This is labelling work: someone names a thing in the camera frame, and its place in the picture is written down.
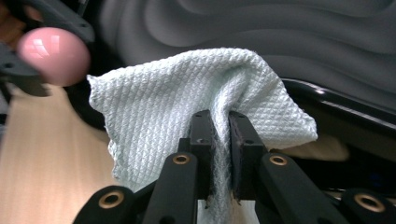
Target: towel fold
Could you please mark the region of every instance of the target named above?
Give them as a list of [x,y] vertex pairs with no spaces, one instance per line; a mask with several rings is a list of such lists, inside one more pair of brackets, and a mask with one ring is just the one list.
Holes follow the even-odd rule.
[[317,138],[315,121],[290,99],[268,64],[246,49],[193,50],[88,80],[90,104],[105,116],[113,175],[133,191],[158,178],[179,138],[188,137],[191,115],[210,110],[216,129],[215,194],[210,208],[200,211],[202,223],[241,220],[232,216],[229,191],[230,110],[245,114],[268,148]]

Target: black plastic bracket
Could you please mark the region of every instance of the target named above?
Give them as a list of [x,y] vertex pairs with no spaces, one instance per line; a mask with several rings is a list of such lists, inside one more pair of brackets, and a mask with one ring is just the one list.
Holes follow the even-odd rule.
[[253,180],[256,166],[267,148],[250,120],[231,111],[229,115],[232,157],[232,186],[236,200],[255,200]]
[[8,76],[24,92],[34,96],[48,96],[39,73],[22,61],[12,50],[0,42],[0,74]]

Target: brass screw hole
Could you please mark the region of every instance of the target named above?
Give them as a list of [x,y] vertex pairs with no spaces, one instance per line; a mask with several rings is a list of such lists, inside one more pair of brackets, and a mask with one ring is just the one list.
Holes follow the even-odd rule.
[[270,157],[270,162],[275,164],[275,165],[286,165],[288,164],[288,161],[281,157],[281,156],[272,156]]
[[122,203],[123,199],[123,193],[119,190],[114,190],[100,198],[99,206],[105,209],[113,208]]
[[177,155],[173,158],[173,162],[179,165],[189,163],[190,157],[187,155]]
[[382,213],[385,211],[385,205],[371,195],[360,193],[355,195],[354,199],[358,205],[372,212]]

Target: wooden table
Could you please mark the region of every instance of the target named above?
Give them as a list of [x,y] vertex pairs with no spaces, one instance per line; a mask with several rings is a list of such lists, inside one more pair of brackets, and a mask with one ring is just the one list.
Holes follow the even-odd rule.
[[16,90],[0,149],[0,223],[72,223],[99,189],[116,184],[108,137],[85,124],[64,91]]

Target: pink ball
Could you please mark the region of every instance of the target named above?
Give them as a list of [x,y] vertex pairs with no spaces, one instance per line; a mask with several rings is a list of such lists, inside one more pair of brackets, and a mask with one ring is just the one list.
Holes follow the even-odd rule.
[[81,81],[90,66],[90,53],[76,35],[58,28],[38,28],[25,34],[18,55],[40,72],[44,80],[57,86]]

